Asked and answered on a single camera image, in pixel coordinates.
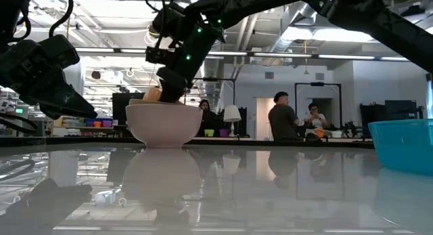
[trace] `table lamp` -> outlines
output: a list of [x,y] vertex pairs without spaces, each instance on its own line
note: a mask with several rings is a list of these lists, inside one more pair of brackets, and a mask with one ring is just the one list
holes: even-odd
[[231,123],[230,134],[229,137],[235,137],[235,124],[234,122],[240,121],[241,114],[239,113],[239,109],[237,106],[226,106],[224,109],[224,121],[227,123]]

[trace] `glossy tabletop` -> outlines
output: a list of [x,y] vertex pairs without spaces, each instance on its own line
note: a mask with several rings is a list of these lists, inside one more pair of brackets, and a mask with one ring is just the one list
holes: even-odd
[[0,234],[431,234],[433,178],[356,148],[0,148]]

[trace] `green cup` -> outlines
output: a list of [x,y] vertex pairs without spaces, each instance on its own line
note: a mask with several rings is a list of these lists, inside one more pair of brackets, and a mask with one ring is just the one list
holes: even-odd
[[205,129],[204,130],[204,136],[206,137],[213,137],[215,133],[214,129]]

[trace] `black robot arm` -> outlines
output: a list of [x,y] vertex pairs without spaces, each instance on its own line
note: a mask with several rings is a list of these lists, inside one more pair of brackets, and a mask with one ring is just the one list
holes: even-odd
[[[160,36],[171,37],[171,49],[147,48],[146,60],[164,64],[161,77],[163,102],[176,102],[191,82],[222,30],[240,20],[274,7],[304,1],[332,24],[369,34],[390,49],[433,73],[433,35],[392,13],[382,0],[200,0],[185,9],[170,4],[153,22]],[[204,14],[208,23],[202,21]]]

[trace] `teal basket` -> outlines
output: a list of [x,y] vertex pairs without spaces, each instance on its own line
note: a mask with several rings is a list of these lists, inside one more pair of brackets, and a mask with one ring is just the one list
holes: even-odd
[[383,121],[368,127],[383,166],[433,175],[433,119]]

